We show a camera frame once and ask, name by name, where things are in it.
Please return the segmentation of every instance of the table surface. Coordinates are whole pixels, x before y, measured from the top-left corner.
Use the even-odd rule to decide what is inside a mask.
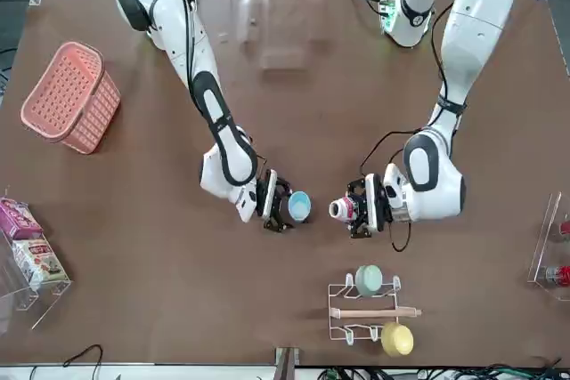
[[[441,11],[451,0],[437,0]],[[200,189],[206,124],[164,53],[115,0],[29,9],[0,110],[0,187],[28,201],[72,289],[34,331],[0,338],[1,362],[63,361],[99,343],[107,361],[539,366],[570,360],[570,311],[525,283],[550,192],[568,190],[570,85],[545,1],[516,0],[468,98],[453,159],[468,185],[457,218],[351,240],[328,204],[385,132],[426,123],[440,83],[426,38],[397,47],[362,0],[199,0],[225,97],[270,167],[305,190],[312,221],[279,235]],[[442,28],[436,31],[436,44]],[[20,106],[56,48],[101,50],[122,103],[81,156],[24,129]],[[394,138],[368,164],[382,172]],[[394,239],[405,239],[405,226]],[[414,352],[331,342],[327,285],[374,263],[403,282]]]

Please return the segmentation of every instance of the pink plastic basket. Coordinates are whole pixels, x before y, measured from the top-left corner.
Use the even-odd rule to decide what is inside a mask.
[[[48,141],[62,141],[89,154],[119,103],[118,89],[105,71],[101,53],[85,44],[67,42],[24,101],[20,117]]]

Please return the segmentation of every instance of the clear acrylic stand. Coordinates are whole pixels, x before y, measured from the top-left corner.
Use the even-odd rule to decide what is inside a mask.
[[[341,324],[332,325],[333,319],[330,316],[330,309],[333,306],[331,301],[333,298],[345,298],[357,300],[359,298],[391,298],[394,301],[394,309],[398,308],[397,293],[402,288],[400,278],[394,276],[392,282],[383,282],[380,290],[372,297],[363,297],[358,292],[354,284],[354,277],[351,273],[346,274],[345,284],[329,284],[329,338],[330,340],[345,340],[349,346],[354,344],[354,340],[371,340],[377,342],[379,339],[379,331],[382,329],[381,324],[363,325],[363,324]]]
[[[12,254],[10,240],[0,231],[0,336],[30,330],[44,319],[71,285],[65,279],[31,287]]]
[[[570,198],[559,192],[550,195],[542,221],[528,282],[537,284],[561,302],[570,301],[570,287],[557,287],[545,279],[548,267],[570,266]]]

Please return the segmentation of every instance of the rolling pin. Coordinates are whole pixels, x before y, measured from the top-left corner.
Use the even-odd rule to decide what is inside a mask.
[[[341,311],[334,307],[330,308],[330,317],[335,319],[348,318],[396,318],[399,316],[416,318],[421,315],[421,310],[415,307],[398,307],[397,309],[386,309],[383,311]]]

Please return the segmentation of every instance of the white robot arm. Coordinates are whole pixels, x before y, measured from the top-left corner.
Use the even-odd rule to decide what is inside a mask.
[[[403,148],[406,174],[391,163],[383,179],[368,174],[349,185],[345,198],[331,204],[331,216],[347,222],[354,237],[381,231],[385,222],[442,219],[462,211],[466,186],[451,161],[452,139],[468,93],[501,36],[513,1],[455,0],[441,48],[444,84],[427,125]],[[428,28],[433,2],[383,0],[381,11],[387,15],[381,18],[383,29],[401,46],[414,46]],[[343,216],[347,205],[360,217]]]
[[[215,140],[204,154],[199,173],[202,189],[234,204],[243,222],[254,212],[265,227],[281,231],[288,225],[276,220],[281,198],[290,194],[289,184],[273,170],[257,181],[257,154],[246,133],[237,126],[225,103],[216,59],[208,41],[195,0],[117,0],[131,27],[149,34],[165,51],[176,73],[188,87],[192,101],[208,123]],[[283,191],[275,191],[280,185]]]

